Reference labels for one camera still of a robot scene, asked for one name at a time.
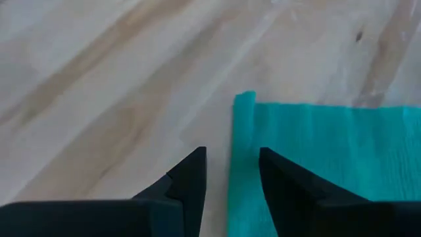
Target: black tool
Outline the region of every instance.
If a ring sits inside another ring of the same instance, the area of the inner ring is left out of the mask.
[[[269,148],[259,167],[279,236],[421,236],[421,202],[368,201]]]
[[[206,181],[206,148],[199,147],[132,199],[3,206],[0,236],[198,237]]]

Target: teal crepe paper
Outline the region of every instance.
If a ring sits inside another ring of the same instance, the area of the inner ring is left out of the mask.
[[[228,236],[277,236],[264,199],[259,149],[270,147],[372,201],[421,199],[421,109],[352,109],[234,101]]]

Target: light wood table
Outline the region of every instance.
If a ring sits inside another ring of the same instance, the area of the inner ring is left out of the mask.
[[[232,101],[421,103],[417,0],[2,0],[0,203],[129,198],[208,147],[223,236]]]

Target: wood grain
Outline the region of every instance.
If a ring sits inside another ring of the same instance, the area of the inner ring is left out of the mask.
[[[417,0],[33,4],[0,4],[0,203],[128,198],[205,145],[223,236],[235,94],[421,102]]]

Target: turquoise paper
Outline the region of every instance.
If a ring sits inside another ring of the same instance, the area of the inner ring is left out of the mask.
[[[228,236],[277,236],[260,183],[259,148],[367,199],[421,199],[421,109],[352,109],[234,101]]]

